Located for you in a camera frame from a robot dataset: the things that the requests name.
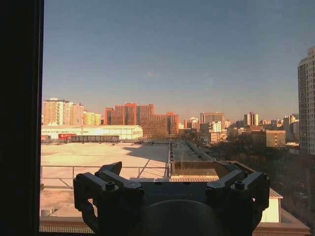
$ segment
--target window frame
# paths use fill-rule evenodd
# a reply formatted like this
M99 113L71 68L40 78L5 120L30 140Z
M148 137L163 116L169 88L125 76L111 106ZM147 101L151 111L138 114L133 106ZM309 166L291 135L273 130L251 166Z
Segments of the window frame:
M10 114L11 124L3 127L0 148L0 166L4 167L2 206L8 208L2 210L1 232L93 235L39 232L44 0L9 1L6 16L9 53L3 88L9 94L4 97L3 114Z

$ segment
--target white building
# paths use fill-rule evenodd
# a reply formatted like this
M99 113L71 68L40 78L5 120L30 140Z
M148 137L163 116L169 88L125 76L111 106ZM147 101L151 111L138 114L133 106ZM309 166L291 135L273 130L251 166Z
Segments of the white building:
M49 135L51 139L64 139L71 135L118 135L119 139L138 139L143 137L139 125L96 125L96 126L48 126L43 125L41 135Z
M217 122L212 122L211 123L211 132L214 132L214 133L219 133L221 132L221 129L222 129L222 123L221 121L217 121Z

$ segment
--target tall residential tower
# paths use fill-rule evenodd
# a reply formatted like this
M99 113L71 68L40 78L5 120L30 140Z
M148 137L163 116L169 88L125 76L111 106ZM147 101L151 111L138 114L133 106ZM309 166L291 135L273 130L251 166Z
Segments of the tall residential tower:
M298 65L300 152L315 154L315 46Z

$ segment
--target red brick building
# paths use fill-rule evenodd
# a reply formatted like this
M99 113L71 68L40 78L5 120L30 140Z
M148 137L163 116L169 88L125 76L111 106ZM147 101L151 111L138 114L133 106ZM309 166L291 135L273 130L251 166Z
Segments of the red brick building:
M178 134L179 116L173 112L165 115L154 114L154 105L126 103L105 108L104 125L140 125L143 136L174 136Z

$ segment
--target red banner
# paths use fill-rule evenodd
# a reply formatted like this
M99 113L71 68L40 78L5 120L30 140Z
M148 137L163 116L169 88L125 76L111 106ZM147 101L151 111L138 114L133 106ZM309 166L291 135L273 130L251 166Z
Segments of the red banner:
M58 139L67 139L70 136L75 136L76 134L58 134Z

